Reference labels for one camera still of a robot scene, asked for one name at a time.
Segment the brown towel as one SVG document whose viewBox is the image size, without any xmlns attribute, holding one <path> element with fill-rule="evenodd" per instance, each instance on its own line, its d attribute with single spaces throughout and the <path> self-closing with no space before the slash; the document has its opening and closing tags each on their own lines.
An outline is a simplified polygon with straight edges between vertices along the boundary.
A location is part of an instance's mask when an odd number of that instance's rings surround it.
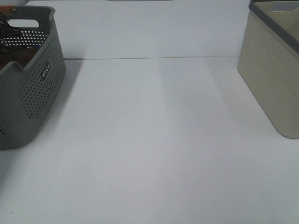
<svg viewBox="0 0 299 224">
<path fill-rule="evenodd" d="M 22 68 L 25 68 L 38 50 L 39 48 L 2 49 L 0 51 L 0 69 L 3 69 L 9 62 L 17 62 Z"/>
</svg>

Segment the grey perforated plastic basket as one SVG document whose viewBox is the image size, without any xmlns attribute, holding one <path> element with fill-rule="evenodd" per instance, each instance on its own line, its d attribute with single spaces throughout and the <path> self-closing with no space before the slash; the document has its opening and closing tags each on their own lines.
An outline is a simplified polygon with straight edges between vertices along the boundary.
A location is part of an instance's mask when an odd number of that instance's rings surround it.
<svg viewBox="0 0 299 224">
<path fill-rule="evenodd" d="M 66 66 L 54 20 L 55 9 L 15 6 L 4 15 L 19 37 L 0 42 L 17 49 L 39 48 L 22 68 L 9 62 L 0 70 L 0 148 L 22 147 L 36 136 L 59 93 Z"/>
</svg>

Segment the beige plastic bin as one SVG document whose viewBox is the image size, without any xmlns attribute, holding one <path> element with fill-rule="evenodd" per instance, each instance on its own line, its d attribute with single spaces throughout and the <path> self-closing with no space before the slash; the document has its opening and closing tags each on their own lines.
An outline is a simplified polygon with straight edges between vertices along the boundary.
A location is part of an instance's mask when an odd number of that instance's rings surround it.
<svg viewBox="0 0 299 224">
<path fill-rule="evenodd" d="M 237 70 L 281 135 L 299 137 L 299 2 L 251 0 Z"/>
</svg>

